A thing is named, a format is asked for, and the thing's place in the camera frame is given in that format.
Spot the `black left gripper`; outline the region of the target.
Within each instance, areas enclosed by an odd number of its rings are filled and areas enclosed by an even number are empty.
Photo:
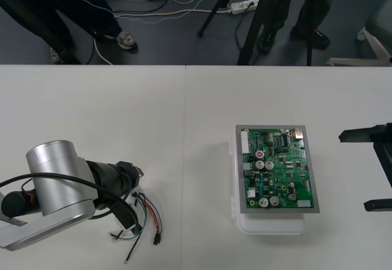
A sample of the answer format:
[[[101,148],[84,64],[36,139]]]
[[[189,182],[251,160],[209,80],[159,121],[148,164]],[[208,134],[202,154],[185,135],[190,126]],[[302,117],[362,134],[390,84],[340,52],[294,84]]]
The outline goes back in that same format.
[[[138,167],[130,162],[123,161],[118,162],[117,166],[125,183],[125,193],[138,187]]]

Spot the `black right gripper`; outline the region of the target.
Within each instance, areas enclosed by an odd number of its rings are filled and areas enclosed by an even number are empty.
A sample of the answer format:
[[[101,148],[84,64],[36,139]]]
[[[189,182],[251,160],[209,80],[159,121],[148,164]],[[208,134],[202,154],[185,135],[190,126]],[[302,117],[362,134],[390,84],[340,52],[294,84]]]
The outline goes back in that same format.
[[[374,151],[390,186],[392,186],[391,124],[344,130],[339,135],[339,140],[342,143],[374,143]],[[392,199],[369,200],[364,203],[364,208],[366,211],[391,211]]]

